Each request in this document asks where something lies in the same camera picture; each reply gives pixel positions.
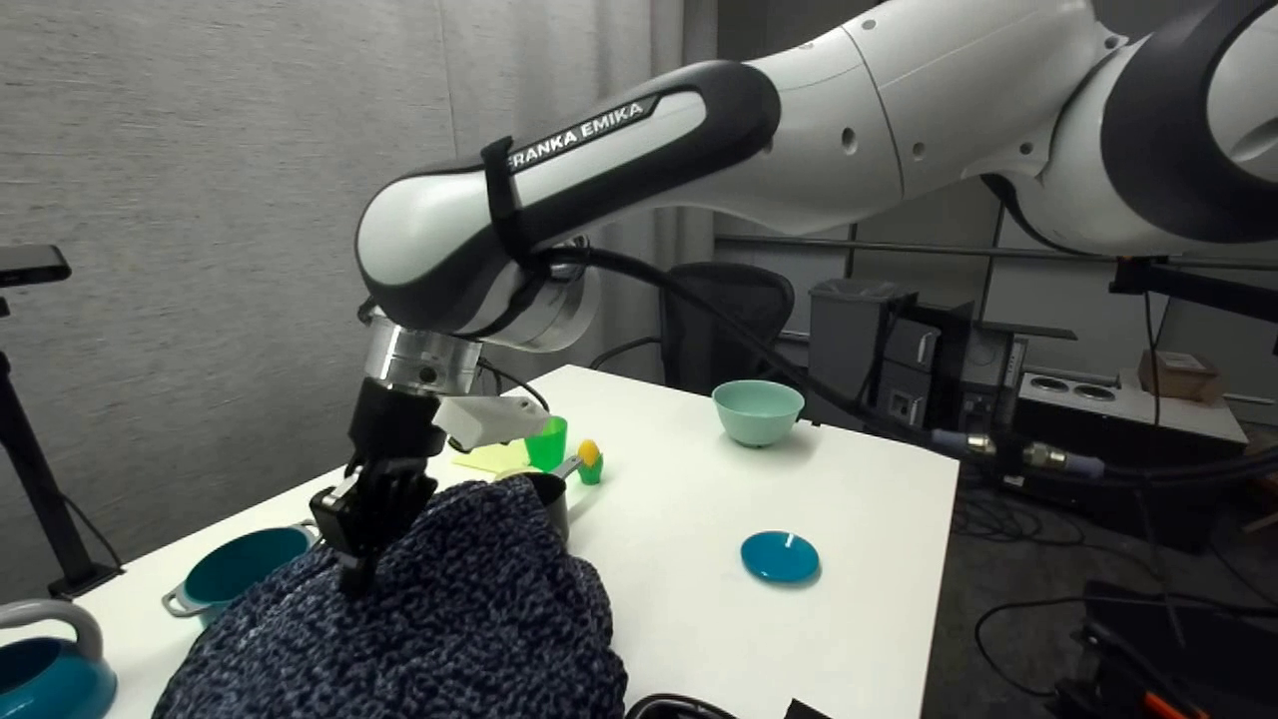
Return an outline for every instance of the white table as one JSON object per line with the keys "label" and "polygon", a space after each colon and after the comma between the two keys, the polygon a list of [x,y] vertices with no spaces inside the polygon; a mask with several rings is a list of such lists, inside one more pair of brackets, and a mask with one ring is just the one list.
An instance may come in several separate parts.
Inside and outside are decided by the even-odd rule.
{"label": "white table", "polygon": [[[699,397],[558,367],[534,382],[571,438],[599,438],[602,489],[571,490],[571,550],[602,576],[626,703],[687,691],[742,719],[792,699],[826,716],[919,716],[960,462],[836,426],[799,426],[772,450],[725,438]],[[79,602],[104,624],[121,675],[113,716],[153,716],[196,624],[161,595],[216,543],[309,518],[340,470],[168,543]],[[445,482],[474,470],[437,461]],[[799,532],[822,550],[803,591],[762,587],[740,564],[752,532]]]}

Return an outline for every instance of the black chair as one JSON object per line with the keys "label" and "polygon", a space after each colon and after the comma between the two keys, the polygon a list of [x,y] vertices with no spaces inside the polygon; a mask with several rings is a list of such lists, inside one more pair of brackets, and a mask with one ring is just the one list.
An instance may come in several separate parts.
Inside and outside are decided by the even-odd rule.
{"label": "black chair", "polygon": [[[794,310],[792,278],[754,262],[678,262],[671,269],[671,278],[746,323],[772,347],[778,342]],[[767,370],[767,365],[752,347],[742,347],[706,310],[671,290],[663,290],[658,334],[610,347],[595,358],[595,367],[643,342],[658,342],[663,374],[682,391],[706,397],[725,378]]]}

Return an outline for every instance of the blue plate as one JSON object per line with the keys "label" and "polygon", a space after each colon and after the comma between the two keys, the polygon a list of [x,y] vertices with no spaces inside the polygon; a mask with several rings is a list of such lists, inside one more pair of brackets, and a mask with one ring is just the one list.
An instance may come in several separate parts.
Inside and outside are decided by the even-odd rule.
{"label": "blue plate", "polygon": [[822,570],[819,550],[794,532],[758,532],[742,543],[742,564],[758,582],[803,587]]}

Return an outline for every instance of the dark blue towel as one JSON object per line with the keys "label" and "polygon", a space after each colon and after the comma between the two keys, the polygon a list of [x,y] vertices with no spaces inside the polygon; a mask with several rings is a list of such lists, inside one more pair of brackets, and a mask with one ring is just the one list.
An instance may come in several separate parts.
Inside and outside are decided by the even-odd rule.
{"label": "dark blue towel", "polygon": [[196,640],[157,716],[609,719],[622,691],[595,567],[512,478],[445,490],[365,599],[325,546],[285,567]]}

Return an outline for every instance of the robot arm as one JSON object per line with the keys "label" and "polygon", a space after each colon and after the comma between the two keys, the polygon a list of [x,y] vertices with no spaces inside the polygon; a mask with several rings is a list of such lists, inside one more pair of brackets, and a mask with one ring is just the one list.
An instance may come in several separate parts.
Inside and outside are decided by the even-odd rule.
{"label": "robot arm", "polygon": [[[353,426],[360,478],[316,499],[325,535],[353,567],[377,564],[433,494],[424,461],[446,426],[418,423],[473,386],[480,342],[549,353],[586,329],[591,277],[530,252],[621,210],[710,208],[803,236],[995,176],[1044,241],[1080,252],[1278,241],[1270,8],[1220,0],[1125,44],[1089,0],[892,0],[803,49],[678,69],[485,162],[386,182],[357,244],[385,310]],[[385,446],[397,431],[369,431],[385,414],[414,418],[414,438]],[[401,518],[365,543],[353,528],[386,508]]]}

